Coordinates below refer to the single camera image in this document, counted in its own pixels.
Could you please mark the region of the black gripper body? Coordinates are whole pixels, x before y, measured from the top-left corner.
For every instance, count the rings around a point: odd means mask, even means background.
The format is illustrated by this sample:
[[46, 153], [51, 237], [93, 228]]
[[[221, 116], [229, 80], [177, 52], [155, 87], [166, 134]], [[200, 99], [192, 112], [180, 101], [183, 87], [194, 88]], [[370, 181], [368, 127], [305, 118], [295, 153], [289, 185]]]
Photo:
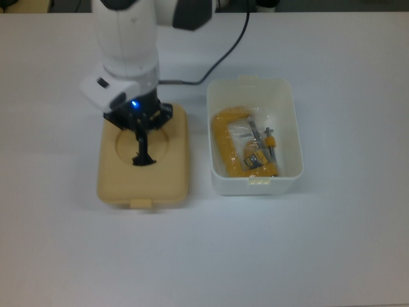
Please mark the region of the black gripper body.
[[157, 129], [160, 127], [160, 109], [161, 102], [157, 90], [130, 98], [123, 105], [125, 128], [135, 129], [137, 124], [140, 124], [144, 129]]

